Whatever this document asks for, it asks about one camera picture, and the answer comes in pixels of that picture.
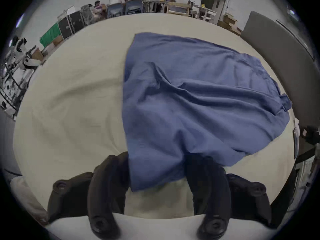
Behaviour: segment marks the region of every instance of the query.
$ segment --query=white table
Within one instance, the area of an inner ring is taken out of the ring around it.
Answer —
[[[199,8],[198,19],[200,19],[200,12],[201,12],[201,10],[202,10],[202,11],[205,11],[205,12],[204,12],[203,21],[206,21],[208,12],[212,12],[212,13],[214,13],[215,15],[217,15],[217,12],[215,12],[214,10],[211,10],[211,9],[209,9],[209,8],[202,7],[202,6],[200,6],[200,5],[195,5],[194,7]]]
[[[255,56],[284,92],[257,51],[213,24],[179,15],[146,13],[90,25],[63,43],[40,68],[16,122],[14,153],[45,209],[55,181],[93,172],[107,156],[127,150],[121,118],[123,72],[127,50],[134,35],[141,32],[198,38]],[[293,110],[289,113],[290,122],[281,136],[226,168],[227,173],[265,184],[270,202],[294,165]],[[192,216],[192,193],[185,179],[146,191],[129,191],[125,213],[158,219]]]

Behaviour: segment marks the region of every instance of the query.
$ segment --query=white tablecloth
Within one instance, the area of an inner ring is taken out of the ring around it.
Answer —
[[[47,60],[18,114],[14,153],[44,208],[55,181],[92,172],[107,156],[127,150],[121,118],[122,79],[127,50],[140,32],[198,38],[255,56],[283,92],[258,52],[216,25],[171,14],[127,15],[90,25]],[[226,168],[227,173],[265,184],[270,202],[294,165],[292,109],[289,113],[290,122],[281,136]],[[125,214],[158,219],[192,216],[192,193],[185,179],[137,193],[129,191]]]

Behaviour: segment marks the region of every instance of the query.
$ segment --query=blue cloth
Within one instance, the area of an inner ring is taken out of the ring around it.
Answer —
[[[258,58],[192,38],[136,34],[122,119],[131,189],[184,177],[184,155],[232,166],[278,137],[292,106]]]

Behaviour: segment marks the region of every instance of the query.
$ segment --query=cardboard box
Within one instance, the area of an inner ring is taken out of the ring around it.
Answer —
[[[233,17],[230,17],[229,14],[224,15],[223,21],[227,24],[231,23],[232,25],[235,25],[237,20]]]
[[[41,51],[39,50],[39,48],[37,48],[34,53],[31,55],[31,58],[33,58],[34,60],[39,60],[42,61],[44,59],[43,54],[41,53]]]
[[[238,27],[236,27],[235,25],[231,24],[231,23],[227,24],[227,23],[225,23],[223,21],[218,21],[217,25],[219,27],[222,27],[222,28],[226,29],[226,30],[229,30],[230,32],[232,32],[232,33],[234,33],[234,34],[236,34],[238,36],[241,35],[242,30],[239,29]]]
[[[57,36],[51,43],[54,43],[55,46],[60,44],[63,41],[62,35]]]
[[[232,27],[231,29],[229,29],[229,31],[236,34],[238,37],[241,35],[241,32],[238,30],[237,27]]]
[[[50,43],[46,48],[42,50],[42,54],[44,56],[47,56],[54,49],[54,47],[55,47],[54,43],[53,42]]]
[[[228,27],[229,27],[229,24],[227,24],[227,23],[225,23],[225,22],[223,22],[223,21],[218,21],[218,24],[217,24],[219,27],[222,27],[222,28],[224,28],[224,29],[228,29]]]

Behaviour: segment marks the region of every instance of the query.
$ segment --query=doorway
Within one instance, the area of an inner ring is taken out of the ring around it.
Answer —
[[[201,5],[204,4],[206,8],[211,9],[217,13],[213,18],[213,23],[218,24],[222,11],[226,5],[226,0],[201,0]]]

